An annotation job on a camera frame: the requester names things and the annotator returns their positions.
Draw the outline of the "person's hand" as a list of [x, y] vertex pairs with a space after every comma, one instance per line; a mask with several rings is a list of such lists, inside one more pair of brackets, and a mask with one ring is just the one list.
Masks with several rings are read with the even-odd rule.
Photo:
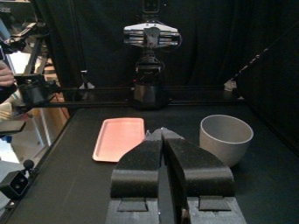
[[0, 61], [0, 87], [11, 87], [15, 84], [15, 74], [8, 65]]

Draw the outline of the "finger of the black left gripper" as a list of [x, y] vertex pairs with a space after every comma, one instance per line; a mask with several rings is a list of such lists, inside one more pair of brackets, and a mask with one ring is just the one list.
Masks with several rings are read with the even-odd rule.
[[147, 47], [152, 47], [151, 28], [144, 28], [144, 42]]
[[158, 27], [152, 27], [152, 47], [158, 47], [159, 44], [159, 35], [160, 29]]

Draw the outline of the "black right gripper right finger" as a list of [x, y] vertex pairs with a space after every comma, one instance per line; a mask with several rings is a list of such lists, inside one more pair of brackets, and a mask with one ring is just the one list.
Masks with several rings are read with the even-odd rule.
[[231, 169], [174, 131], [162, 135], [176, 224], [247, 224]]

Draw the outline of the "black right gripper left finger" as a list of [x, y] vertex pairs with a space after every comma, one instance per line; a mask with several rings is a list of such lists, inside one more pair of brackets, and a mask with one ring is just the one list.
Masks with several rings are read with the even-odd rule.
[[160, 224], [162, 157], [163, 134], [158, 129], [120, 158], [112, 171], [106, 224]]

